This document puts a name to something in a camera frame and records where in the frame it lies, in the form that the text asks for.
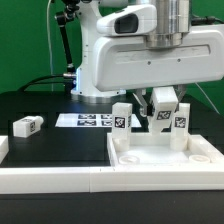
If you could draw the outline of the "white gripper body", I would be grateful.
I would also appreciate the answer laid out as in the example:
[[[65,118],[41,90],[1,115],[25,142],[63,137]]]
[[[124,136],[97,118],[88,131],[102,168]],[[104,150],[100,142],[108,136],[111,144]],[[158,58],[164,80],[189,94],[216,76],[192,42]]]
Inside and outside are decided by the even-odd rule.
[[[208,82],[224,78],[224,25],[194,26],[174,48],[150,49],[143,37],[101,37],[92,82],[100,91]]]

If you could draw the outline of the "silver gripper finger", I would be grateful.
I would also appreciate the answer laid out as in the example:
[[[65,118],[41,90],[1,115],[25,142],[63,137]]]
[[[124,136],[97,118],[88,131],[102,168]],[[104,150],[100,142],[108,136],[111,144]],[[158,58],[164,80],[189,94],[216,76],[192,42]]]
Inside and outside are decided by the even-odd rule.
[[[187,86],[185,84],[180,84],[175,87],[175,90],[176,90],[178,102],[181,102],[184,95],[187,92]]]
[[[146,93],[145,89],[136,89],[133,93],[136,101],[140,105],[139,112],[142,117],[147,117],[148,104],[147,104],[146,100],[144,99],[145,93]]]

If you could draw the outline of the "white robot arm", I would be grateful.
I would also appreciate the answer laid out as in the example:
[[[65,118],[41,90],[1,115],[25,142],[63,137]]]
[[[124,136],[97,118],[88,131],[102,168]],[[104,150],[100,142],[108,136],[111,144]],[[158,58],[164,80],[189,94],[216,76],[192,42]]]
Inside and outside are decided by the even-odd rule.
[[[224,78],[224,25],[191,24],[191,0],[62,0],[63,22],[79,19],[83,59],[67,54],[78,96],[110,98],[132,90],[141,113],[149,87]]]

